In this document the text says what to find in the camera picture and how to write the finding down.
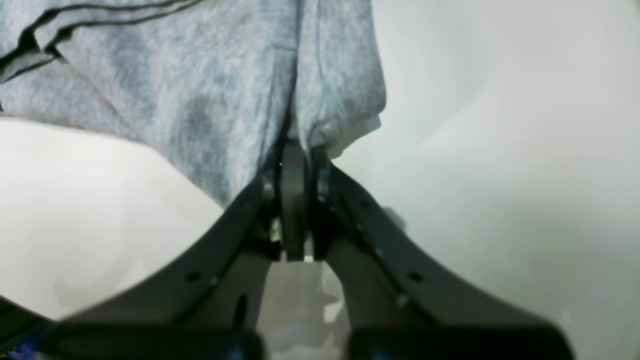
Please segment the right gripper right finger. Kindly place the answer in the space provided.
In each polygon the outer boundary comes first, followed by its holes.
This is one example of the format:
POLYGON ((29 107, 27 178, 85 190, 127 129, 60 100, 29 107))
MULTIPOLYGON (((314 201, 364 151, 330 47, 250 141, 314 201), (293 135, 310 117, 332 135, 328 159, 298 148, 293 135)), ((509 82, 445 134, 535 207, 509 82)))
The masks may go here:
POLYGON ((573 360, 562 331, 422 251, 322 147, 310 155, 314 255, 342 285, 345 360, 573 360))

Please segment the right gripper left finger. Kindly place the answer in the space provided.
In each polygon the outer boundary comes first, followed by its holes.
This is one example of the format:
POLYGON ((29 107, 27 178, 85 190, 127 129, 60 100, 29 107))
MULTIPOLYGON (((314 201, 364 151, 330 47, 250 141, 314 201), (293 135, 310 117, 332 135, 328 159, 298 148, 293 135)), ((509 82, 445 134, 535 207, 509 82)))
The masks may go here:
POLYGON ((42 360, 265 360, 256 332, 266 276, 304 257, 291 208, 306 155, 283 142, 215 224, 146 280, 67 317, 39 343, 42 360))

